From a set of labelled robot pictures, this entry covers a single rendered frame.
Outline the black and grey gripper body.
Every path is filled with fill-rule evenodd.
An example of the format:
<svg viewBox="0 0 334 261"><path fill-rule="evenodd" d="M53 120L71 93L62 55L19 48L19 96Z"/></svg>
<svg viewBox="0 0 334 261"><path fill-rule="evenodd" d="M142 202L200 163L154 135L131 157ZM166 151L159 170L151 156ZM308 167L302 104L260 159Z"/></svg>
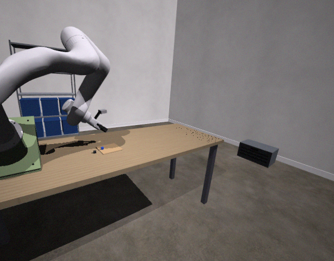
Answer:
<svg viewBox="0 0 334 261"><path fill-rule="evenodd" d="M88 123L89 125L93 126L94 128L96 129L100 129L99 126L97 126L97 123L99 125L102 125L99 121L97 121L95 118L92 117L92 115L90 116L90 118L87 120L87 122L85 123Z"/></svg>

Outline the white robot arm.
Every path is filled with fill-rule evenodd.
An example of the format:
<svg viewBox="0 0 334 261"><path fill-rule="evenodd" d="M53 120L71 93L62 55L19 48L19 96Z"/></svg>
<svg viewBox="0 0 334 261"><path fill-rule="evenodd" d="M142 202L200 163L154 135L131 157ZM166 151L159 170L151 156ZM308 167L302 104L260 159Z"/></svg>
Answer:
<svg viewBox="0 0 334 261"><path fill-rule="evenodd" d="M110 71L110 62L96 45L79 29L66 27L61 41L67 52L35 47L17 52L0 64L0 152L15 147L23 137L21 126L8 119L2 103L19 87L50 73L65 72L86 75L75 100L67 100L62 110L67 123L76 126L90 118L91 100Z"/></svg>

